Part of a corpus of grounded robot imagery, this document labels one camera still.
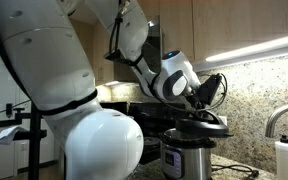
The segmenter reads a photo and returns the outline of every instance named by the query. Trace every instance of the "white container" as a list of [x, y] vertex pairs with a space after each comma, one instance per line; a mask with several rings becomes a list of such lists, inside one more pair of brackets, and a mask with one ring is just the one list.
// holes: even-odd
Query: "white container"
[[275, 142], [276, 171], [278, 180], [288, 180], [288, 139], [282, 135], [280, 141]]

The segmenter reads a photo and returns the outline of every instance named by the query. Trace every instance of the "black stand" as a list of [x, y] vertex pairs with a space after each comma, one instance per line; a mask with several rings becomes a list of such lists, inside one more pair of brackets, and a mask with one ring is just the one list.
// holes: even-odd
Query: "black stand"
[[15, 134], [13, 141], [28, 139], [30, 142], [29, 150], [29, 170], [28, 180], [39, 179], [40, 164], [40, 142], [42, 138], [47, 136], [46, 130], [41, 130], [41, 115], [36, 106], [32, 103], [31, 113], [21, 113], [24, 108], [14, 109], [17, 111], [15, 120], [0, 121], [0, 127], [8, 127], [12, 125], [22, 124], [22, 119], [30, 119], [30, 131], [19, 131]]

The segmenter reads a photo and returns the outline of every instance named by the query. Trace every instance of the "kitchen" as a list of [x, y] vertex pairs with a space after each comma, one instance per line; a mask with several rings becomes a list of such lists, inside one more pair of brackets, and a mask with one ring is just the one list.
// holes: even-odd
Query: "kitchen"
[[[141, 0], [139, 3], [148, 19], [160, 16], [164, 52], [182, 50], [194, 68], [209, 56], [288, 36], [287, 0]], [[88, 25], [73, 20], [74, 27], [76, 24], [80, 29], [85, 26], [80, 31], [76, 28], [79, 37], [103, 39], [94, 44], [88, 40], [91, 38], [80, 38], [89, 59], [93, 59], [97, 85], [114, 80], [113, 63], [101, 58], [107, 51], [108, 35], [98, 22]], [[288, 104], [288, 55], [207, 70], [198, 75], [216, 73], [225, 74], [229, 87], [226, 100], [214, 111], [227, 116], [234, 137], [216, 140], [217, 147], [212, 153], [276, 174], [274, 142], [280, 134], [288, 135], [288, 113], [277, 122], [273, 139], [264, 134], [268, 117]], [[134, 84], [99, 88], [103, 101], [156, 102], [142, 95]]]

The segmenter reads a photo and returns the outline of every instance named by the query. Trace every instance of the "granite backsplash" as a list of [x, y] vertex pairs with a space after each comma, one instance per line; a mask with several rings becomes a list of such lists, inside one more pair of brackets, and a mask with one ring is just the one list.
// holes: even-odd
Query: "granite backsplash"
[[[266, 138], [264, 132], [268, 117], [277, 108], [288, 104], [288, 56], [229, 66], [198, 75], [204, 82], [205, 77], [201, 75], [216, 73], [223, 73], [227, 77], [228, 94], [225, 102], [214, 111], [227, 116], [234, 137], [215, 139], [217, 147], [212, 149], [212, 153], [275, 173], [274, 142], [280, 134], [288, 135], [288, 112], [279, 118], [274, 138]], [[112, 101], [155, 102], [134, 85], [112, 88]]]

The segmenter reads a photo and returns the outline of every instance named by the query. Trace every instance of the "range hood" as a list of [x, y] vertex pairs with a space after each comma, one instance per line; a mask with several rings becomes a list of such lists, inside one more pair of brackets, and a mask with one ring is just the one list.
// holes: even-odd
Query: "range hood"
[[[160, 28], [159, 16], [148, 22], [149, 32], [148, 37], [143, 44], [142, 52], [151, 70], [159, 72], [160, 61], [162, 57], [162, 31]], [[136, 75], [133, 73], [131, 67], [114, 63], [113, 80], [105, 83], [107, 86], [117, 86], [129, 83], [138, 83]]]

